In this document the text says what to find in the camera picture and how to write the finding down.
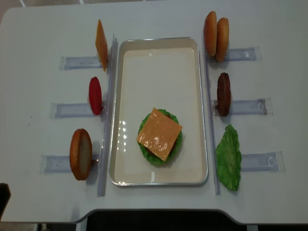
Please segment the clear holder for patty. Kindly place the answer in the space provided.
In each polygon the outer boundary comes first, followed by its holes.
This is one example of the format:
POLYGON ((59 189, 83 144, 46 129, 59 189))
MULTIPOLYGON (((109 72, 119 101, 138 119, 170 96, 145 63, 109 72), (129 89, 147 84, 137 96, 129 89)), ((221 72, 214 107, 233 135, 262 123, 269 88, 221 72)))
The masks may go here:
POLYGON ((270 98, 232 101, 228 115, 272 115, 270 98))

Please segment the white rectangular metal tray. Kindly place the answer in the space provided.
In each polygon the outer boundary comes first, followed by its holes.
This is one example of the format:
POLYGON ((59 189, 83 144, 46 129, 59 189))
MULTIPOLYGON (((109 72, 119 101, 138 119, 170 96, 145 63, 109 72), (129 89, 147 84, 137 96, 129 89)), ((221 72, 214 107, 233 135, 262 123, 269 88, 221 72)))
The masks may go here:
POLYGON ((110 179, 117 186, 197 185, 208 176, 199 47, 190 38, 124 41, 115 79, 110 179), (154 166, 136 138, 153 108, 174 115, 182 126, 180 148, 154 166))

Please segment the standing bottom bun slice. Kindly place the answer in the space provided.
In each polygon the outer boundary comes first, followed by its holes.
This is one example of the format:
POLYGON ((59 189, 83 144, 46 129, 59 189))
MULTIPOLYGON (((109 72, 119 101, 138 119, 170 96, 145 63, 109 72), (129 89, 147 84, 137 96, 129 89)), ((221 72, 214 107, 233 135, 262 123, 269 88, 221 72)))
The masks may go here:
POLYGON ((77 180, 86 180, 92 163, 92 143, 88 132, 77 129, 70 144, 70 168, 77 180))

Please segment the long clear left rail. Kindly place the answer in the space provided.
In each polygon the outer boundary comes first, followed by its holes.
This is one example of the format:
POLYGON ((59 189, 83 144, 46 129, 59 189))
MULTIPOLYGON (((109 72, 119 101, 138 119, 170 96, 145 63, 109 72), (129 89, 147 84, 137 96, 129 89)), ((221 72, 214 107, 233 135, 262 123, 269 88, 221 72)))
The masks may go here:
POLYGON ((116 67, 117 67, 117 53, 118 53, 118 40, 116 36, 113 36, 112 47, 109 55, 109 85, 108 95, 105 107, 105 122, 104 122, 104 134, 103 134, 103 147, 101 149, 100 157, 100 174, 98 181, 98 196, 105 196, 106 181, 108 176, 108 157, 111 151, 112 145, 112 133, 114 126, 114 104, 116 95, 116 67))

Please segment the clear holder for bottom bun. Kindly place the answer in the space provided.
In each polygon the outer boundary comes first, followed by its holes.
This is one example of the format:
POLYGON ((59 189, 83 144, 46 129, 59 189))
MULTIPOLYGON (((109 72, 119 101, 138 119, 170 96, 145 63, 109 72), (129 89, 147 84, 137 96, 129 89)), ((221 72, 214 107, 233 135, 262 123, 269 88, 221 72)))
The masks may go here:
POLYGON ((42 155, 39 162, 39 173, 72 173, 69 156, 42 155))

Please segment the clear holder for lettuce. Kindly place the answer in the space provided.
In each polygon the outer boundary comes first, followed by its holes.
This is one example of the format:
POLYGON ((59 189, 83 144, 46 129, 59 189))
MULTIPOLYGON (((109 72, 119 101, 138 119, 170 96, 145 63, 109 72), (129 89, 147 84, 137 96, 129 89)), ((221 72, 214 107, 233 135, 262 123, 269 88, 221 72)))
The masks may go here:
POLYGON ((264 154, 243 154, 242 172, 284 171, 282 152, 264 154))

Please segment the long clear rail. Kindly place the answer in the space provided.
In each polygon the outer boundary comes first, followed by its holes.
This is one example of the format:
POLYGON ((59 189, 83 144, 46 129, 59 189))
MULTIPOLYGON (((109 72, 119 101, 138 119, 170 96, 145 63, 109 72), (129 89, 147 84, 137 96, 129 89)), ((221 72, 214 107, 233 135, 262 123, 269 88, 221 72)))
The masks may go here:
POLYGON ((112 47, 109 55, 109 85, 108 95, 105 107, 105 122, 104 122, 104 134, 103 134, 103 147, 101 149, 100 157, 100 174, 98 181, 98 196, 105 196, 106 181, 108 176, 108 157, 111 151, 112 145, 112 133, 114 126, 114 104, 116 95, 116 67, 117 67, 117 53, 118 53, 118 40, 116 36, 113 36, 112 47))
POLYGON ((211 83, 210 83, 209 72, 208 72, 209 56, 207 55, 207 51, 205 48, 205 39, 204 39, 203 31, 202 31, 202 48, 203 48, 203 59, 204 59, 205 88, 206 88, 206 93, 207 93, 207 111, 208 111, 208 120, 209 120, 209 132, 210 132, 210 142, 211 142, 211 156, 212 156, 212 165, 213 165, 215 194, 221 195, 220 182, 218 179, 218 172, 217 172, 216 141, 215 141, 212 99, 211 99, 211 91, 210 91, 211 83))

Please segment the standing red tomato slice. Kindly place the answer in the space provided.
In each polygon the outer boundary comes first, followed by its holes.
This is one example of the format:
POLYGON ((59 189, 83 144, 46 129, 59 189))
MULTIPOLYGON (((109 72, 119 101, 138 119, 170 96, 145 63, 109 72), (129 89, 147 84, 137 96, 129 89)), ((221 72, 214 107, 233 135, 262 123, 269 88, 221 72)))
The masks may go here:
POLYGON ((89 102, 94 115, 99 116, 103 109, 102 90, 97 77, 93 77, 89 84, 89 102))

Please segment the long clear right rail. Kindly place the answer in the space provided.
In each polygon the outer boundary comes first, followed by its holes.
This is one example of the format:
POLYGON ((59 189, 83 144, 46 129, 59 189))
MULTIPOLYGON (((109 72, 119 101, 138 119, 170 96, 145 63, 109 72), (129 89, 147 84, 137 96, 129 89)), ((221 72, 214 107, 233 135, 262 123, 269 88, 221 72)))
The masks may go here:
POLYGON ((212 156, 212 165, 213 165, 215 194, 221 195, 220 182, 218 179, 218 172, 217 172, 216 141, 215 141, 212 99, 211 99, 211 91, 210 91, 211 83, 210 83, 209 72, 208 72, 209 56, 207 55, 207 51, 205 48, 205 39, 204 39, 203 31, 202 31, 202 48, 203 48, 203 59, 204 59, 205 88, 206 88, 206 93, 207 93, 207 111, 208 111, 208 120, 209 120, 209 132, 210 132, 210 142, 211 142, 211 156, 212 156))

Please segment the dark object at left edge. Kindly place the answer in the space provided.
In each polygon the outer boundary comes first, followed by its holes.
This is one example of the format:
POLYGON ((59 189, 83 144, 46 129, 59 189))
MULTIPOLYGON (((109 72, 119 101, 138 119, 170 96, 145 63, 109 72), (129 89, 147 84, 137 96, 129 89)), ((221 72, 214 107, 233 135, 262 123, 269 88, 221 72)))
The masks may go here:
POLYGON ((7 203, 11 197, 9 185, 7 183, 0 184, 0 218, 4 213, 7 203))

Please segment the sesame bun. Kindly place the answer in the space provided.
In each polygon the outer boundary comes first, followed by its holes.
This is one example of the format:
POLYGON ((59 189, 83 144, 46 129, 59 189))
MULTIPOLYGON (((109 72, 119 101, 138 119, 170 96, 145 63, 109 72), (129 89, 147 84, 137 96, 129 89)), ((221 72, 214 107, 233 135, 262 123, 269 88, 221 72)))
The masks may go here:
POLYGON ((217 46, 215 59, 218 62, 223 62, 227 53, 229 43, 229 21, 227 18, 220 18, 217 22, 217 46))
POLYGON ((211 11, 205 19, 204 42, 207 54, 214 57, 217 46, 217 15, 215 11, 211 11))

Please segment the standing orange cheese slice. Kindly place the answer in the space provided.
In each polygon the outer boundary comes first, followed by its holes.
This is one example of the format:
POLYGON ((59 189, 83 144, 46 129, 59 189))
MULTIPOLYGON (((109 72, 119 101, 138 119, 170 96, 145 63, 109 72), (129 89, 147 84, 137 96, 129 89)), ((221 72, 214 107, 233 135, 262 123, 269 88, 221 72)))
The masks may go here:
POLYGON ((102 63, 103 70, 106 71, 108 62, 108 45, 104 34, 103 25, 100 19, 98 20, 97 24, 95 46, 100 61, 102 63))

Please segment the clear holder for tomato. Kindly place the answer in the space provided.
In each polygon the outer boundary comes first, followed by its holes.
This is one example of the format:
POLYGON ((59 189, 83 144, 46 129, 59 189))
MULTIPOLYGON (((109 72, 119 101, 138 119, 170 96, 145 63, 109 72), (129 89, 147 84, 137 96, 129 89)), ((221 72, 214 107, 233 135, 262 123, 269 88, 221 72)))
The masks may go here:
POLYGON ((52 103, 49 118, 95 117, 88 103, 52 103))

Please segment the standing green lettuce leaf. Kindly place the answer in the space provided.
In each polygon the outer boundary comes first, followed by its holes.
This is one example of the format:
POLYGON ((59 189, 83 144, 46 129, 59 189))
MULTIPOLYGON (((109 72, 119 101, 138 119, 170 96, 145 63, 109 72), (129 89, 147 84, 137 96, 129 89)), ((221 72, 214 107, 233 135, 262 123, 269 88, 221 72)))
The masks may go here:
POLYGON ((241 180, 242 154, 236 129, 229 124, 216 147, 219 181, 230 191, 238 191, 241 180))

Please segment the standing brown meat patty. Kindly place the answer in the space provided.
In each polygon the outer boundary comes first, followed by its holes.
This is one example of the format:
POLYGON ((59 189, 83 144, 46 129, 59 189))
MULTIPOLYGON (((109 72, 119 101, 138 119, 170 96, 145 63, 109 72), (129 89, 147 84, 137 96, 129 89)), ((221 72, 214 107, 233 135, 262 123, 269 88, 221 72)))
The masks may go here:
POLYGON ((221 73, 217 87, 217 110, 219 115, 227 116, 231 106, 231 85, 229 75, 221 73))

